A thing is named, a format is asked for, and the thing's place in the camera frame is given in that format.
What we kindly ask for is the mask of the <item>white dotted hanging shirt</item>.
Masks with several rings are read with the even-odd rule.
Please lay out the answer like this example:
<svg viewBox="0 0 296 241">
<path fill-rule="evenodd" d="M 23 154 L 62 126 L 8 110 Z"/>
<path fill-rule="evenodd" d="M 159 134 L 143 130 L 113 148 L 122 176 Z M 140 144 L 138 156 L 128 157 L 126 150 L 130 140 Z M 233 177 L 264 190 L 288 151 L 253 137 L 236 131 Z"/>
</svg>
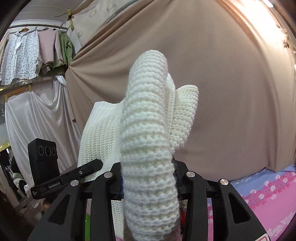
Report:
<svg viewBox="0 0 296 241">
<path fill-rule="evenodd" d="M 1 62 L 1 85 L 14 80 L 31 80 L 39 76 L 42 66 L 37 30 L 10 35 Z"/>
</svg>

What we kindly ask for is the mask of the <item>green hanging garment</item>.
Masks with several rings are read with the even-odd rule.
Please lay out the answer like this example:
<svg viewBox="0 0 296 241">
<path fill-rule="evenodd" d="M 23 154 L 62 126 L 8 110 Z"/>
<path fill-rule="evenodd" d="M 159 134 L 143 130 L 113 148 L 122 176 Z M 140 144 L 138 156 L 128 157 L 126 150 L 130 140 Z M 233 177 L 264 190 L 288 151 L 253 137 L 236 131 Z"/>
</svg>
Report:
<svg viewBox="0 0 296 241">
<path fill-rule="evenodd" d="M 69 64 L 75 57 L 75 48 L 72 44 L 69 36 L 65 32 L 59 32 L 61 53 L 64 60 L 64 64 L 58 64 L 56 57 L 54 57 L 53 63 L 43 64 L 40 69 L 40 74 L 42 76 L 58 76 L 65 75 Z"/>
</svg>

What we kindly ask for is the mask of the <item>white satin curtain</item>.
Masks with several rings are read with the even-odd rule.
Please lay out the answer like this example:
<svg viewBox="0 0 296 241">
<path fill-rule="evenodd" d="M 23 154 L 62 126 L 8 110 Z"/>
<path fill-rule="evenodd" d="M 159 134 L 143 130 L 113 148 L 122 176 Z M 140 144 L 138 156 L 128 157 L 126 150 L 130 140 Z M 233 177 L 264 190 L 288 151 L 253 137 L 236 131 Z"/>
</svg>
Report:
<svg viewBox="0 0 296 241">
<path fill-rule="evenodd" d="M 60 172 L 77 163 L 81 134 L 70 116 L 66 86 L 59 81 L 35 84 L 31 91 L 9 97 L 4 116 L 13 155 L 29 187 L 34 181 L 28 144 L 34 139 L 56 143 Z"/>
</svg>

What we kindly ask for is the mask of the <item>pink hanging top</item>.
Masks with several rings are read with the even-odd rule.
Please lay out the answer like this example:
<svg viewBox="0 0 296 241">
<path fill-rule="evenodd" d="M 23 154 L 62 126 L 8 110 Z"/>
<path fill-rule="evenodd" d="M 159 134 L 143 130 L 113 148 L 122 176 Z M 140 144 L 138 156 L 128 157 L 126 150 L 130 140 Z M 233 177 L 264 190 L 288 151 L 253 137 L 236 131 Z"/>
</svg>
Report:
<svg viewBox="0 0 296 241">
<path fill-rule="evenodd" d="M 38 36 L 43 64 L 53 63 L 54 57 L 56 57 L 58 64 L 64 64 L 59 32 L 57 30 L 44 30 L 39 31 Z"/>
</svg>

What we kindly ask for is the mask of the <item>red white black knit sweater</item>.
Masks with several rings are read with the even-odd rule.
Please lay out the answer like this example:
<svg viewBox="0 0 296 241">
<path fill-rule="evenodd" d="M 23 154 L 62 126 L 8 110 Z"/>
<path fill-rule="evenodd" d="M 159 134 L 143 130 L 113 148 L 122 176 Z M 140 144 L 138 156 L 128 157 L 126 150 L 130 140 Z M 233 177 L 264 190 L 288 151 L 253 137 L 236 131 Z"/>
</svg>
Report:
<svg viewBox="0 0 296 241">
<path fill-rule="evenodd" d="M 121 163 L 123 200 L 111 203 L 117 238 L 181 239 L 172 158 L 190 134 L 198 95 L 195 85 L 176 88 L 165 56 L 149 50 L 130 69 L 121 102 L 94 104 L 78 165 L 102 161 L 102 169 L 85 178 L 92 181 Z"/>
</svg>

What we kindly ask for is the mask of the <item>beige backdrop cloth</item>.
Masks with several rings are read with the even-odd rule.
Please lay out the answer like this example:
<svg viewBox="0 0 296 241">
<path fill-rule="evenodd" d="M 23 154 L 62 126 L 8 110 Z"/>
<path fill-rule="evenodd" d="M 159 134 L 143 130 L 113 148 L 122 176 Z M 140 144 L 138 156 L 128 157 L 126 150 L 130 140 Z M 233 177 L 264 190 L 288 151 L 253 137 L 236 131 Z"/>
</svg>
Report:
<svg viewBox="0 0 296 241">
<path fill-rule="evenodd" d="M 120 102 L 128 72 L 162 52 L 176 87 L 199 102 L 176 159 L 204 178 L 237 179 L 295 163 L 295 61 L 261 1 L 136 1 L 96 29 L 66 72 L 80 130 L 97 101 Z"/>
</svg>

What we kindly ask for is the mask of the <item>pink floral bed sheet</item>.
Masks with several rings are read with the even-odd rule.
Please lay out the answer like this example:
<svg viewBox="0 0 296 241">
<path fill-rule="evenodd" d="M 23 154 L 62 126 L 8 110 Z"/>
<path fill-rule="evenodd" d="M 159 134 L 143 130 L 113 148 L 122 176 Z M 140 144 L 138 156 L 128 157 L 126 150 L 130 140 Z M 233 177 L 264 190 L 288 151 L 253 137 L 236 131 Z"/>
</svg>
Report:
<svg viewBox="0 0 296 241">
<path fill-rule="evenodd" d="M 268 169 L 231 181 L 257 216 L 271 240 L 277 240 L 295 215 L 295 165 Z"/>
</svg>

